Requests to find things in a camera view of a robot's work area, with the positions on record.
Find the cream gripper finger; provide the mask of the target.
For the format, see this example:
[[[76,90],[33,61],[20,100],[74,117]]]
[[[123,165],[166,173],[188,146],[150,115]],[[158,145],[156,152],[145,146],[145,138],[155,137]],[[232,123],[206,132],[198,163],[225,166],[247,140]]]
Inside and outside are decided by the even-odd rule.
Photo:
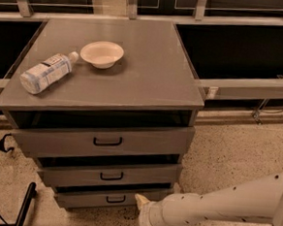
[[[150,202],[149,199],[147,199],[145,196],[143,195],[140,195],[139,193],[136,193],[135,194],[135,198],[136,198],[136,204],[137,204],[137,207],[139,210],[142,209],[142,207],[145,205],[145,204],[148,204]]]

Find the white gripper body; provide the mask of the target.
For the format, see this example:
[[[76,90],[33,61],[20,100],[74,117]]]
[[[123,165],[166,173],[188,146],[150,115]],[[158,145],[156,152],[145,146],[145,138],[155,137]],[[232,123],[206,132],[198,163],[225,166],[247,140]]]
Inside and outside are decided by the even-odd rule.
[[[139,226],[165,226],[159,202],[146,201],[139,204]]]

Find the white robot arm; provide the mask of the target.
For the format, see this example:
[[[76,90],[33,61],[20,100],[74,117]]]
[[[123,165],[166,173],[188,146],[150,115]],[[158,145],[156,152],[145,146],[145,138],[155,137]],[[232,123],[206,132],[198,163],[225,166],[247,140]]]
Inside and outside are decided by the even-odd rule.
[[[174,193],[159,202],[135,195],[139,226],[190,226],[221,220],[283,226],[283,172],[198,195]]]

